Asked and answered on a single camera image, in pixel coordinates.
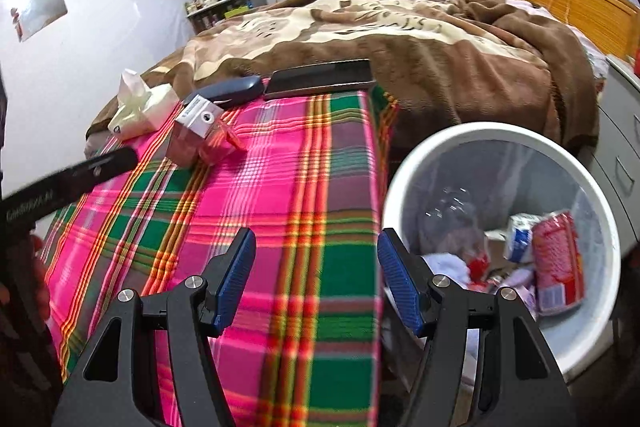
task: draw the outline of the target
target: blue gripper pad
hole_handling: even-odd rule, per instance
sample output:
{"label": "blue gripper pad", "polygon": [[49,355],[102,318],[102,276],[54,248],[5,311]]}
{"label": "blue gripper pad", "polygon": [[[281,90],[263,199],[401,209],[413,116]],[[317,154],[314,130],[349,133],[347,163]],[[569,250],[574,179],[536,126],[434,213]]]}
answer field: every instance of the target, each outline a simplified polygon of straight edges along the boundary
{"label": "blue gripper pad", "polygon": [[238,309],[246,280],[249,279],[249,272],[251,272],[254,259],[255,234],[249,230],[218,292],[217,314],[213,325],[220,333],[231,325],[236,316],[236,310]]}
{"label": "blue gripper pad", "polygon": [[420,315],[420,294],[409,276],[398,250],[385,231],[378,236],[378,260],[385,274],[386,284],[394,296],[394,301],[396,301],[402,323],[419,337],[425,325]]}

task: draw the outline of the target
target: drawer handle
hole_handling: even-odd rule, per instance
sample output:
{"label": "drawer handle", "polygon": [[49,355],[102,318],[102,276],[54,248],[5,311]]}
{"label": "drawer handle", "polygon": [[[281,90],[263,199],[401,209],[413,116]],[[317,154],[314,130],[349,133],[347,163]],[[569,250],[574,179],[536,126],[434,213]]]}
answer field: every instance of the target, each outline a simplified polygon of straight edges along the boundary
{"label": "drawer handle", "polygon": [[629,187],[629,190],[631,190],[634,184],[636,183],[636,180],[629,175],[629,172],[625,169],[625,166],[622,165],[622,162],[620,161],[620,156],[616,156],[616,164],[620,165],[620,168],[622,168],[622,170],[626,174],[626,177],[629,178],[629,180],[631,180],[631,187]]}

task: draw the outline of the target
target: brown blanket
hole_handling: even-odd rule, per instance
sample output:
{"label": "brown blanket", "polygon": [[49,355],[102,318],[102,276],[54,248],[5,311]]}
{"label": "brown blanket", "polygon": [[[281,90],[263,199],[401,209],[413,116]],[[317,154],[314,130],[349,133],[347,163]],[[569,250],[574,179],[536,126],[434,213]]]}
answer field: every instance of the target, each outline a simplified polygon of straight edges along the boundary
{"label": "brown blanket", "polygon": [[[516,124],[569,150],[597,136],[593,73],[574,34],[504,0],[287,0],[201,33],[142,76],[183,98],[226,78],[351,58],[368,58],[399,100],[396,165],[468,121]],[[116,107],[111,100],[87,136]]]}

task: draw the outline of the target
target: gray drawer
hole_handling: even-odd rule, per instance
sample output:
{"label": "gray drawer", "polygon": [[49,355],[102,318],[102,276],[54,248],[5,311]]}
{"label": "gray drawer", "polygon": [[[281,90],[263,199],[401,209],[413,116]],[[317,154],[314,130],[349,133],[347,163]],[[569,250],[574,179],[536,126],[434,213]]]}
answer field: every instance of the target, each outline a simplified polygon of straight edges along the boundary
{"label": "gray drawer", "polygon": [[611,119],[600,110],[600,137],[594,153],[597,162],[640,234],[640,158]]}
{"label": "gray drawer", "polygon": [[609,67],[600,108],[640,156],[640,92],[612,66]]}
{"label": "gray drawer", "polygon": [[607,175],[600,167],[598,161],[593,157],[590,151],[584,151],[580,154],[580,161],[589,169],[591,176],[607,198],[607,202],[613,212],[613,218],[616,220],[618,229],[618,237],[620,239],[620,253],[622,255],[628,253],[629,249],[636,243],[636,234],[631,226],[631,221],[626,215],[625,207],[616,194],[616,191],[607,178]]}

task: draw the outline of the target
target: hand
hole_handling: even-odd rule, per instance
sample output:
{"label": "hand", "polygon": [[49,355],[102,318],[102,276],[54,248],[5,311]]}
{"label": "hand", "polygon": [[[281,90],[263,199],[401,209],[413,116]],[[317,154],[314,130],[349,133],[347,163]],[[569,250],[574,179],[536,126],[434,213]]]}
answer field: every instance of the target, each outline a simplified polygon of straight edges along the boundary
{"label": "hand", "polygon": [[[31,242],[33,243],[33,250],[39,251],[43,242],[41,238],[37,235],[31,235]],[[33,259],[33,269],[36,276],[36,281],[38,282],[38,289],[36,291],[36,304],[38,305],[38,313],[43,321],[49,319],[51,315],[51,307],[49,305],[49,288],[47,288],[46,283],[44,282],[45,274],[47,273],[47,269],[44,267],[44,264],[40,259],[35,257]],[[9,295],[9,290],[5,288],[4,285],[0,284],[0,303],[3,305],[9,304],[11,300],[11,295]]]}

